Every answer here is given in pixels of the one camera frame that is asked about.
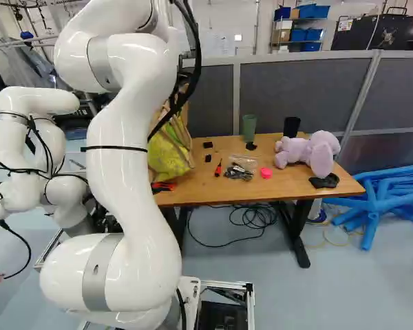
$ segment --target green cup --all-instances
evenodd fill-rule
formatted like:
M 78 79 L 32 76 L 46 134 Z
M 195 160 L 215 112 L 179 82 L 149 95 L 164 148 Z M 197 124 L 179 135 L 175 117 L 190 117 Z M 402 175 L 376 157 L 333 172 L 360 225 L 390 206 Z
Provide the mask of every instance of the green cup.
M 256 124 L 257 117 L 255 115 L 243 116 L 243 140 L 245 142 L 254 142 Z

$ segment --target black cup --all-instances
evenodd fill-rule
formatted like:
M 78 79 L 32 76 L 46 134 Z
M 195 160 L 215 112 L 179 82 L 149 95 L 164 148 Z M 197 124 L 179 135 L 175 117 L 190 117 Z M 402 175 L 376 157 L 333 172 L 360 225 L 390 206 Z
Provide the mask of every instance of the black cup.
M 284 118 L 283 136 L 287 136 L 288 138 L 297 137 L 300 122 L 301 119 L 298 117 Z

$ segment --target pink object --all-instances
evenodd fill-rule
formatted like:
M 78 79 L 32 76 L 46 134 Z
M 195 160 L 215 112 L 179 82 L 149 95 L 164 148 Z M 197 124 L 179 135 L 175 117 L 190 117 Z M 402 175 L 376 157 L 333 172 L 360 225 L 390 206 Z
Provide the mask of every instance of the pink object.
M 273 171 L 267 167 L 262 167 L 260 169 L 260 174 L 262 175 L 262 178 L 269 179 L 273 176 Z

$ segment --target plush toy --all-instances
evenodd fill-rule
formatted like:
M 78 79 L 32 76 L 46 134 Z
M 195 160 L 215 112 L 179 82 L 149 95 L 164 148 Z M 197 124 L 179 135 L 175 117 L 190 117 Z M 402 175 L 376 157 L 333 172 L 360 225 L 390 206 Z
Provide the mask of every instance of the plush toy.
M 315 132 L 309 140 L 284 136 L 275 143 L 275 165 L 283 169 L 288 163 L 305 162 L 316 177 L 323 179 L 332 172 L 333 156 L 340 150 L 338 139 L 330 132 Z

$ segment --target table frame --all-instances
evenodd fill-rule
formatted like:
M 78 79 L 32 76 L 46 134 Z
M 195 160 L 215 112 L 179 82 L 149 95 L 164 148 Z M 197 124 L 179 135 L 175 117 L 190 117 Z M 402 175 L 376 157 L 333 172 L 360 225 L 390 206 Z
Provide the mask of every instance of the table frame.
M 270 205 L 276 210 L 279 218 L 282 220 L 289 239 L 290 249 L 294 252 L 298 265 L 301 268 L 310 267 L 310 260 L 300 234 L 308 220 L 313 201 L 314 199 L 298 200 L 292 214 L 284 201 L 270 202 Z M 160 210 L 173 231 L 174 236 L 178 241 L 179 248 L 182 251 L 185 228 L 187 227 L 188 217 L 193 211 L 193 206 L 181 206 L 179 216 L 177 216 L 174 207 L 161 207 Z

